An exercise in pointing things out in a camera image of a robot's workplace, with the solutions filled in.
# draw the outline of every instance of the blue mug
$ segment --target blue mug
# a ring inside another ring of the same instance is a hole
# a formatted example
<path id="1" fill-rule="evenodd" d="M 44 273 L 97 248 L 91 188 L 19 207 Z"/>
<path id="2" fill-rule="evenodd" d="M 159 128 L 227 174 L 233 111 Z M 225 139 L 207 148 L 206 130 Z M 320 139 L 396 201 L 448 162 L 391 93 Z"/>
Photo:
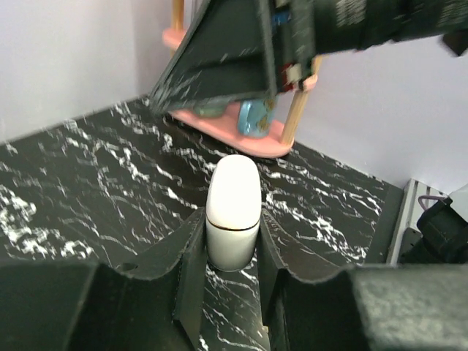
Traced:
<path id="1" fill-rule="evenodd" d="M 237 123 L 239 133 L 247 137 L 266 137 L 273 122 L 276 101 L 277 98 L 243 101 Z"/>

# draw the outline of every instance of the wooden dowel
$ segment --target wooden dowel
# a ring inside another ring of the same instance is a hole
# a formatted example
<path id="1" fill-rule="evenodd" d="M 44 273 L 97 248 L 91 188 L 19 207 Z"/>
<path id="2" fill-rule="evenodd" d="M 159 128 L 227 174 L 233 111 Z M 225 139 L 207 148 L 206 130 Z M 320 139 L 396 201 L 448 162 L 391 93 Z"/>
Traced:
<path id="1" fill-rule="evenodd" d="M 184 29 L 184 0 L 173 0 L 173 19 L 171 28 L 176 31 Z M 170 55 L 174 55 L 175 51 L 171 50 Z"/>
<path id="2" fill-rule="evenodd" d="M 312 63 L 314 74 L 319 72 L 322 64 L 322 56 L 317 56 Z M 295 132 L 298 129 L 299 121 L 306 107 L 307 99 L 309 98 L 308 91 L 296 90 L 292 98 L 290 112 L 287 114 L 286 123 L 284 124 L 283 133 L 280 142 L 289 145 L 294 140 Z"/>

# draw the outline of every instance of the white bottle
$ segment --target white bottle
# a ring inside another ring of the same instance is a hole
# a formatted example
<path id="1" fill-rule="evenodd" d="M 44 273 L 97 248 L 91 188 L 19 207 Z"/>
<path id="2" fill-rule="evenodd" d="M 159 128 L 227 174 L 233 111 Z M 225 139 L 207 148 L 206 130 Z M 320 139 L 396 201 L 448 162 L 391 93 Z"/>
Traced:
<path id="1" fill-rule="evenodd" d="M 256 164 L 241 155 L 222 158 L 211 177 L 206 202 L 208 257 L 220 271 L 238 271 L 249 264 L 261 211 Z"/>

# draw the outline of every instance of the marble countertop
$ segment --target marble countertop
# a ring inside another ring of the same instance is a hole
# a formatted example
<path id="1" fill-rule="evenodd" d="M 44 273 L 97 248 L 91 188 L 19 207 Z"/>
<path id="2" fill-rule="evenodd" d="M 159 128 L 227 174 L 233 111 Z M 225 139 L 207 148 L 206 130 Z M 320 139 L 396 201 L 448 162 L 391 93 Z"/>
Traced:
<path id="1" fill-rule="evenodd" d="M 116 267 L 170 235 L 205 205 L 231 148 L 149 114 L 145 98 L 0 147 L 0 259 L 98 258 Z M 334 265 L 383 262 L 402 191 L 299 143 L 255 160 L 263 206 Z M 256 261 L 207 268 L 200 350 L 269 350 Z"/>

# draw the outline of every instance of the wall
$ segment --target wall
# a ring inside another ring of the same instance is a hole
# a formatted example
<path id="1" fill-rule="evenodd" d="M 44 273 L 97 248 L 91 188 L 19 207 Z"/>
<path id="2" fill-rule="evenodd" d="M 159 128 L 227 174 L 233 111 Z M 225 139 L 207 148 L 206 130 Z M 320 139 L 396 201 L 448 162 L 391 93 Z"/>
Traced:
<path id="1" fill-rule="evenodd" d="M 398 186 L 468 183 L 468 57 L 438 39 L 324 59 L 297 140 Z M 281 98 L 285 120 L 292 95 Z"/>
<path id="2" fill-rule="evenodd" d="M 0 0 L 0 142 L 148 92 L 169 20 L 169 0 Z M 434 39 L 335 54 L 297 140 L 399 186 L 451 191 L 468 180 L 466 88 L 468 59 Z"/>
<path id="3" fill-rule="evenodd" d="M 148 92 L 169 61 L 170 11 L 169 0 L 0 0 L 0 142 Z"/>

